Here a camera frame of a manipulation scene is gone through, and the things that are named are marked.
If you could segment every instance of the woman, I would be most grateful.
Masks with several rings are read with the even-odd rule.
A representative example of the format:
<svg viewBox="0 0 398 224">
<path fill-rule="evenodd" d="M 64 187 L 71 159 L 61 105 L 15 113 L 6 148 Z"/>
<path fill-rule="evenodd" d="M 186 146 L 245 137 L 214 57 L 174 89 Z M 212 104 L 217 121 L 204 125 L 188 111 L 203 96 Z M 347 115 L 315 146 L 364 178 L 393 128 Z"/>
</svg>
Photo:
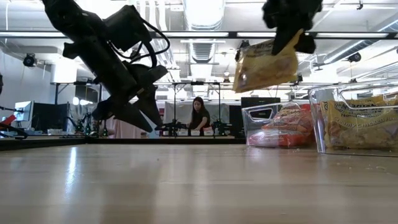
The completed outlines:
<svg viewBox="0 0 398 224">
<path fill-rule="evenodd" d="M 192 103 L 192 117 L 188 129 L 200 131 L 200 135 L 203 136 L 203 128 L 208 127 L 210 127 L 210 114 L 205 108 L 203 99 L 198 96 Z"/>
</svg>

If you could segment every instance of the dark hair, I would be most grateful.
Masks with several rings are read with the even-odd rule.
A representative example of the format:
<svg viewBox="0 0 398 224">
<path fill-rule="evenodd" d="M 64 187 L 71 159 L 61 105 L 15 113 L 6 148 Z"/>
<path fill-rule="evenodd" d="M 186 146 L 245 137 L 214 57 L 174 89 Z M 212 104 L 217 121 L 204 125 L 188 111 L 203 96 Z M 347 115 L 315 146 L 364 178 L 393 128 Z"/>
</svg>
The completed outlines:
<svg viewBox="0 0 398 224">
<path fill-rule="evenodd" d="M 206 108 L 205 108 L 205 102 L 203 102 L 203 99 L 200 98 L 199 96 L 197 96 L 195 99 L 193 99 L 192 102 L 192 121 L 193 121 L 193 116 L 197 113 L 195 111 L 195 108 L 193 107 L 193 104 L 195 103 L 195 101 L 200 103 L 200 110 L 199 113 L 203 113 L 203 112 L 207 112 Z"/>
</svg>

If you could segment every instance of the black cable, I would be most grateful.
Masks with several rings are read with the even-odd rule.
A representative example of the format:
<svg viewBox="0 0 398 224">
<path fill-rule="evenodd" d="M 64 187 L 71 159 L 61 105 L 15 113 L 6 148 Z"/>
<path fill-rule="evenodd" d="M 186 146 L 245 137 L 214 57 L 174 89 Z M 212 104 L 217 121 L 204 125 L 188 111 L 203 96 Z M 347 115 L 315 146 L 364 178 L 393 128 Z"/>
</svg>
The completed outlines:
<svg viewBox="0 0 398 224">
<path fill-rule="evenodd" d="M 27 133 L 25 131 L 22 131 L 21 129 L 18 129 L 18 128 L 14 128 L 8 124 L 0 123 L 0 128 L 6 129 L 8 131 L 15 131 L 18 134 L 18 136 L 9 136 L 7 134 L 0 133 L 0 136 L 2 136 L 2 137 L 15 138 L 15 139 L 26 139 L 27 138 Z"/>
<path fill-rule="evenodd" d="M 160 50 L 160 51 L 158 51 L 158 52 L 154 52 L 154 55 L 162 54 L 162 53 L 168 51 L 168 49 L 169 49 L 170 46 L 171 46 L 171 43 L 170 43 L 170 40 L 162 33 L 162 31 L 158 30 L 158 28 L 154 27 L 152 24 L 150 24 L 149 22 L 147 22 L 145 19 L 141 19 L 141 21 L 142 21 L 144 24 L 146 24 L 147 26 L 149 26 L 149 27 L 150 27 L 152 30 L 154 30 L 156 33 L 158 33 L 158 34 L 166 41 L 166 43 L 167 43 L 167 46 L 166 46 L 165 49 Z M 136 61 L 138 61 L 138 60 L 140 60 L 140 59 L 142 59 L 142 58 L 144 58 L 144 57 L 148 57 L 148 56 L 151 56 L 150 52 L 149 52 L 149 54 L 145 54 L 145 55 L 142 55 L 142 56 L 140 56 L 140 57 L 138 57 L 138 58 L 134 58 L 133 60 L 130 61 L 130 63 L 134 63 L 134 62 L 136 62 Z"/>
<path fill-rule="evenodd" d="M 142 48 L 142 44 L 143 44 L 142 42 L 139 44 L 138 49 L 137 49 L 137 52 L 136 52 L 134 55 L 124 56 L 122 53 L 120 53 L 120 52 L 117 50 L 117 48 L 112 44 L 112 42 L 109 42 L 109 46 L 112 48 L 112 50 L 113 50 L 118 56 L 120 56 L 120 57 L 122 57 L 122 58 L 124 58 L 124 59 L 129 59 L 129 60 L 132 60 L 132 59 L 134 59 L 135 57 L 138 56 L 139 51 L 140 51 L 141 48 Z"/>
<path fill-rule="evenodd" d="M 170 48 L 170 46 L 171 46 L 171 43 L 170 43 L 169 38 L 167 38 L 167 37 L 162 33 L 162 31 L 158 30 L 158 28 L 154 27 L 152 24 L 150 24 L 149 22 L 147 22 L 145 19 L 142 19 L 142 21 L 143 21 L 143 23 L 145 23 L 147 26 L 149 26 L 152 30 L 154 30 L 156 33 L 158 33 L 158 34 L 166 41 L 166 43 L 167 43 L 167 46 L 166 46 L 165 49 L 160 50 L 160 51 L 156 52 L 155 54 L 158 55 L 158 54 L 162 54 L 162 53 L 166 52 L 166 51 Z"/>
<path fill-rule="evenodd" d="M 130 63 L 134 63 L 134 62 L 136 62 L 136 61 L 138 61 L 138 60 L 140 60 L 140 59 L 142 59 L 144 57 L 150 56 L 150 59 L 152 60 L 152 68 L 154 68 L 157 65 L 157 58 L 156 58 L 157 54 L 156 54 L 154 48 L 151 46 L 151 44 L 149 42 L 148 43 L 144 43 L 144 45 L 145 45 L 145 47 L 146 47 L 146 49 L 148 50 L 149 53 L 132 59 L 130 61 Z"/>
</svg>

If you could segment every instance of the red snack bag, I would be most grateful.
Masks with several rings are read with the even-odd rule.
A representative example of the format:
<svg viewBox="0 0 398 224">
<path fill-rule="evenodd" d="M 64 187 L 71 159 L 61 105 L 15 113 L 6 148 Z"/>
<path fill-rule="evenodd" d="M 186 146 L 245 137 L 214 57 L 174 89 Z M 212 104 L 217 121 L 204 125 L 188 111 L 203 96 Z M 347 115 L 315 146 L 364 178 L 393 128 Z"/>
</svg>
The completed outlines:
<svg viewBox="0 0 398 224">
<path fill-rule="evenodd" d="M 264 147 L 293 147 L 313 142 L 310 105 L 282 108 L 262 131 L 248 137 L 248 144 Z"/>
</svg>

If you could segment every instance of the security camera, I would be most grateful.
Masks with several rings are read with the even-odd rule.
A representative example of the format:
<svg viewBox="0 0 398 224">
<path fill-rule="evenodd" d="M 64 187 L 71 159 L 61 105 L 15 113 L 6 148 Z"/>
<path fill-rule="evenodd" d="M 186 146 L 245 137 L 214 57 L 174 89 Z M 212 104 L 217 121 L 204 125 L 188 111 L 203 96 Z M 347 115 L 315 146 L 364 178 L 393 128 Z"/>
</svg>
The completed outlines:
<svg viewBox="0 0 398 224">
<path fill-rule="evenodd" d="M 355 53 L 347 58 L 349 62 L 359 62 L 362 56 L 359 53 Z"/>
<path fill-rule="evenodd" d="M 24 65 L 29 68 L 36 67 L 37 59 L 35 57 L 35 54 L 33 53 L 26 54 L 26 57 L 24 58 Z"/>
</svg>

